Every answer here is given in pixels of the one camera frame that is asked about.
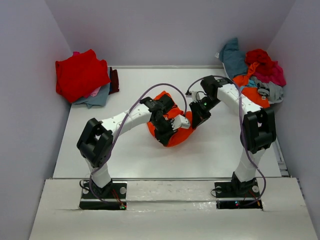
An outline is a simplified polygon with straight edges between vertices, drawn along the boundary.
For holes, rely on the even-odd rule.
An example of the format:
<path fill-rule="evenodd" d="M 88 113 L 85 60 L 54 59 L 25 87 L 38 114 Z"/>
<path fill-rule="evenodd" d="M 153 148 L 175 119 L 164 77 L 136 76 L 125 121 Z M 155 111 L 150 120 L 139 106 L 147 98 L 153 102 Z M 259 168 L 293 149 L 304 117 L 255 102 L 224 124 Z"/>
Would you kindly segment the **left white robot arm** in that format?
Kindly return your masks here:
<path fill-rule="evenodd" d="M 174 106 L 168 94 L 158 100 L 145 97 L 114 117 L 101 121 L 92 118 L 86 123 L 76 147 L 89 166 L 89 189 L 96 198 L 102 199 L 110 194 L 113 181 L 107 161 L 119 136 L 150 122 L 155 127 L 154 136 L 158 142 L 168 145 L 177 131 L 173 128 L 174 121 L 165 115 Z"/>

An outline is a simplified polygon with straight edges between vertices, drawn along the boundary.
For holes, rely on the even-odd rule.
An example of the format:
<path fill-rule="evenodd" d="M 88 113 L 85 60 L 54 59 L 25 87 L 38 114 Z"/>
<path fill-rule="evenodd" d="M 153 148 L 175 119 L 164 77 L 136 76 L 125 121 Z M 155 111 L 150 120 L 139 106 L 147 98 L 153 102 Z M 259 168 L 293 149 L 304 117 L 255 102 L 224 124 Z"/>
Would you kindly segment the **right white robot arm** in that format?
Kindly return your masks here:
<path fill-rule="evenodd" d="M 192 128 L 197 128 L 211 116 L 211 109 L 223 102 L 239 117 L 240 142 L 243 147 L 239 164 L 230 181 L 216 182 L 213 191 L 217 198 L 244 198 L 258 187 L 256 174 L 260 174 L 262 156 L 277 138 L 275 113 L 263 108 L 244 96 L 232 80 L 219 75 L 198 79 L 204 97 L 187 89 L 186 96 L 192 113 Z"/>

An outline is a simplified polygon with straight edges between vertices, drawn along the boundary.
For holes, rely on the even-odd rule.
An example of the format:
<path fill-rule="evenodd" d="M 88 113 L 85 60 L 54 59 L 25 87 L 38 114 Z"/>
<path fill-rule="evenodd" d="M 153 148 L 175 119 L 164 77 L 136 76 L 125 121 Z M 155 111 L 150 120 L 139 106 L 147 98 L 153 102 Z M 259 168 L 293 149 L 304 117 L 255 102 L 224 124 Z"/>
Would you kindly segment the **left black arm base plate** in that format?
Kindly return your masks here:
<path fill-rule="evenodd" d="M 127 209 L 127 182 L 115 181 L 107 193 L 100 194 L 99 198 L 90 190 L 88 180 L 80 180 L 81 197 L 79 208 L 81 210 L 106 210 L 106 211 L 125 211 Z"/>

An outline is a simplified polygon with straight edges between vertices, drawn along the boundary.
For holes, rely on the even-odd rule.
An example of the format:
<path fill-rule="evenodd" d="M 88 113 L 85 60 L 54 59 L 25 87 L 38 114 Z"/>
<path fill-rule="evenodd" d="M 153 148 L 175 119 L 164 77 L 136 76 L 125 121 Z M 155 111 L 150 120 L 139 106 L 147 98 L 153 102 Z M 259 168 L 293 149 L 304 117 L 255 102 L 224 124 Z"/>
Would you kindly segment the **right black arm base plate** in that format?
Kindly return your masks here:
<path fill-rule="evenodd" d="M 215 182 L 210 194 L 216 199 L 218 210 L 263 209 L 261 200 L 254 202 L 260 195 L 257 181 L 240 192 L 236 192 L 231 182 Z"/>

